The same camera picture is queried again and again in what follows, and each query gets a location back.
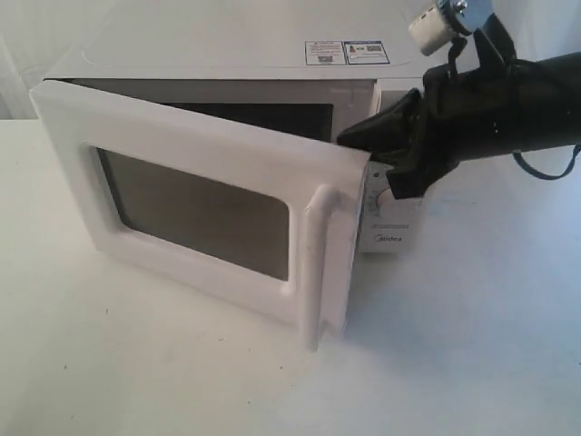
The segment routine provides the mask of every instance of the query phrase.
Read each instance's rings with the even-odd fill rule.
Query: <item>open microwave door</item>
[[[31,96],[97,248],[310,348],[342,328],[367,154],[66,82]]]

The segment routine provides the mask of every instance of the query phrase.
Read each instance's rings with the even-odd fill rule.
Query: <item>warning label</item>
[[[307,65],[346,65],[341,41],[307,41],[305,43]]]
[[[345,41],[349,65],[389,64],[381,41]]]

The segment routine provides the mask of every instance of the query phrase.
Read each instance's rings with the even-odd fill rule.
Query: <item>microwave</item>
[[[341,332],[354,254],[398,252],[420,200],[334,144],[431,67],[404,1],[125,0],[31,98],[97,249]]]

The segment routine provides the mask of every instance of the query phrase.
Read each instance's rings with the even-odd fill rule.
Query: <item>black cable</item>
[[[535,78],[542,79],[545,82],[552,84],[555,88],[559,89],[563,94],[568,95],[574,104],[581,106],[581,94],[578,93],[576,89],[574,89],[572,86],[569,86],[566,82],[554,76],[553,73],[546,69],[544,66],[536,64],[534,62],[525,61],[523,59],[514,59],[511,65],[512,70],[511,73],[515,73],[515,75],[517,75],[517,72],[513,69],[514,66],[520,66],[534,70],[535,74],[533,74],[533,76]],[[555,180],[561,180],[569,176],[573,172],[576,165],[576,159],[580,154],[581,154],[581,144],[577,144],[573,149],[573,157],[571,158],[568,167],[560,175],[550,175],[541,173],[536,168],[533,168],[533,166],[531,166],[530,163],[528,163],[525,160],[522,153],[514,153],[513,157],[515,158],[515,162],[517,162],[518,166],[520,166],[520,168],[522,168],[524,171],[526,171],[533,177],[548,182],[554,182]]]

